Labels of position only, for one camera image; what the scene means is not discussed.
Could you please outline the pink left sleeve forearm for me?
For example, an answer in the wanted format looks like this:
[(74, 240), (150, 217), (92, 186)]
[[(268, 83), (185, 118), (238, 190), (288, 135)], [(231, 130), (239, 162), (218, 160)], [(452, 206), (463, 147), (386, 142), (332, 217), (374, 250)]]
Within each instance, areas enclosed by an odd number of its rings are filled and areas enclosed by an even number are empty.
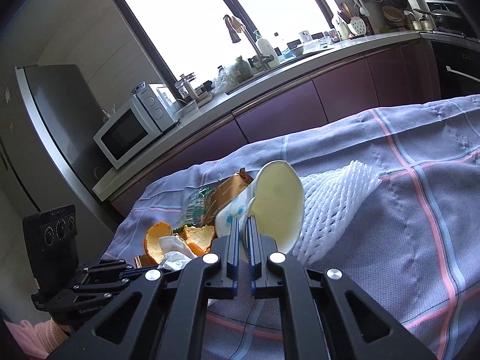
[(27, 320), (6, 321), (6, 326), (29, 359), (47, 359), (71, 336), (69, 327), (58, 325), (53, 319), (36, 324)]

